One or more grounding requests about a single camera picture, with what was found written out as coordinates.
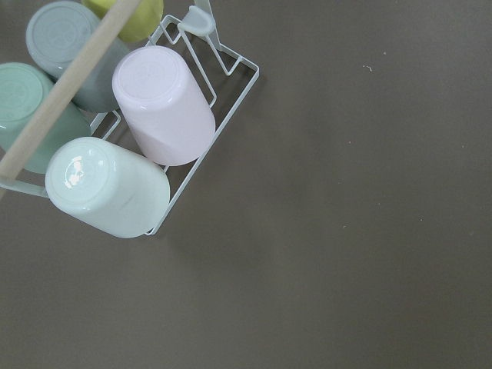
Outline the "pink upturned cup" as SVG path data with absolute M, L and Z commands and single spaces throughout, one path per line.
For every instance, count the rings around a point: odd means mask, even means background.
M 211 146 L 215 119 L 185 60 L 164 46 L 127 54 L 112 90 L 142 154 L 165 166 L 198 159 Z

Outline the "pale mint upturned cup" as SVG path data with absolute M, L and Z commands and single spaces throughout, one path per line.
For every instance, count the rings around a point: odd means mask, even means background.
M 170 202 L 161 167 L 94 137 L 77 138 L 55 152 L 45 188 L 59 210 L 119 238 L 149 232 Z

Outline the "yellow green upturned cup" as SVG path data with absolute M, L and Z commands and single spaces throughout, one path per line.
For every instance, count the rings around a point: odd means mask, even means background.
M 81 0 L 81 3 L 103 19 L 113 6 L 113 0 Z M 139 42 L 150 36 L 159 26 L 164 13 L 163 0 L 141 1 L 132 16 L 119 32 L 123 42 Z

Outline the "grey blue upturned cup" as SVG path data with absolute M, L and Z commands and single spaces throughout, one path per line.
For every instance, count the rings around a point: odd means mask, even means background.
M 42 6 L 30 19 L 26 45 L 34 62 L 53 80 L 58 80 L 90 39 L 100 19 L 88 8 L 73 1 Z M 90 112 L 118 109 L 112 90 L 112 76 L 118 63 L 130 52 L 116 38 L 85 79 L 72 101 Z

